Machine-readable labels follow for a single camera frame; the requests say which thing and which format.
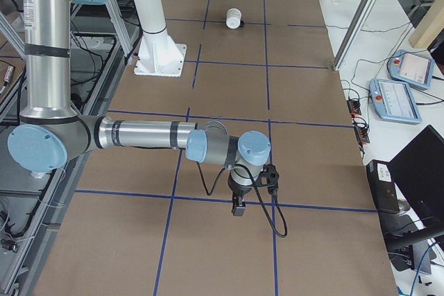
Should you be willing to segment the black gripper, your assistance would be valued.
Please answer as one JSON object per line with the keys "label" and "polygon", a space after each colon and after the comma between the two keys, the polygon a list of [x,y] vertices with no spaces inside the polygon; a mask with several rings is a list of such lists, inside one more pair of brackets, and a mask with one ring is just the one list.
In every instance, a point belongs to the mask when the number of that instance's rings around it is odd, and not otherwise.
{"label": "black gripper", "polygon": [[232,191],[232,215],[243,216],[246,210],[246,204],[243,202],[244,196],[250,192],[252,186],[239,184],[232,177],[228,178],[228,186]]}

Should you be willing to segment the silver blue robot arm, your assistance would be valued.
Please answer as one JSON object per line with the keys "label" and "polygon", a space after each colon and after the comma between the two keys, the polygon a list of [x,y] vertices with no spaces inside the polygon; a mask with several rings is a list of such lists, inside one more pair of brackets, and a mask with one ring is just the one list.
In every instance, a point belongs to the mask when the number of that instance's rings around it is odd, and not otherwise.
{"label": "silver blue robot arm", "polygon": [[27,105],[21,111],[21,123],[8,137],[9,153],[21,167],[48,173],[93,150],[170,148],[183,150],[197,164],[229,171],[235,216],[244,213],[249,191],[265,187],[276,194],[278,174],[268,163],[271,144],[261,132],[233,137],[217,121],[115,121],[77,113],[70,99],[72,1],[23,0]]}

